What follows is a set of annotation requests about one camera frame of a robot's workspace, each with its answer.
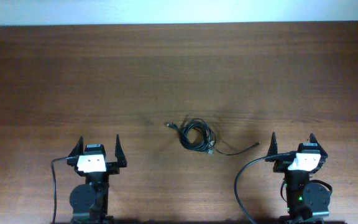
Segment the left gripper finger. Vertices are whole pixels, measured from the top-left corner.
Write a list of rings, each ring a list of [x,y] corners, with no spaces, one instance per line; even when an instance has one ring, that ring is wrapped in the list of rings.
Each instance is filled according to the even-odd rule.
[[[78,157],[83,154],[83,143],[84,137],[80,136],[76,146],[73,148],[71,153],[69,153],[68,157]]]
[[[125,157],[125,154],[122,150],[121,142],[119,139],[119,135],[116,135],[116,146],[115,146],[115,153],[114,153],[117,164],[119,167],[127,167],[127,159]]]

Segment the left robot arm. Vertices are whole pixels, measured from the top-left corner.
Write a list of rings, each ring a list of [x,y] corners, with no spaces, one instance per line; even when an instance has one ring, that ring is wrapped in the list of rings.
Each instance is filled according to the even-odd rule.
[[[114,162],[106,161],[106,150],[102,144],[84,144],[80,137],[69,153],[67,164],[85,178],[85,183],[76,186],[70,194],[69,202],[73,209],[71,223],[114,223],[108,216],[109,177],[118,175],[120,169],[127,166],[127,160],[116,137]]]

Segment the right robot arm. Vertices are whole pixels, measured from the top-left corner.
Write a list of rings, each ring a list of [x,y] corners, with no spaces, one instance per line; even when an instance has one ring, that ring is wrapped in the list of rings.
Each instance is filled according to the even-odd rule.
[[[278,152],[275,133],[272,133],[266,162],[273,162],[273,171],[283,173],[280,195],[287,203],[287,216],[280,223],[323,223],[329,216],[329,203],[333,188],[311,176],[319,171],[328,158],[327,152],[310,134],[308,142],[286,153]]]

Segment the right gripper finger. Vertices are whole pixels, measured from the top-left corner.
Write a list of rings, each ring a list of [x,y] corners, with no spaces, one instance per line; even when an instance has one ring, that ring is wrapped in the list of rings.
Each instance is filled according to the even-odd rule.
[[[313,133],[310,134],[310,143],[312,143],[312,145],[316,146],[319,153],[322,156],[327,156],[327,152],[323,149],[323,147],[319,144],[319,142],[317,141],[315,135]]]
[[[275,132],[273,132],[270,141],[270,146],[267,152],[267,156],[275,156],[277,154],[278,154],[278,144],[277,144]]]

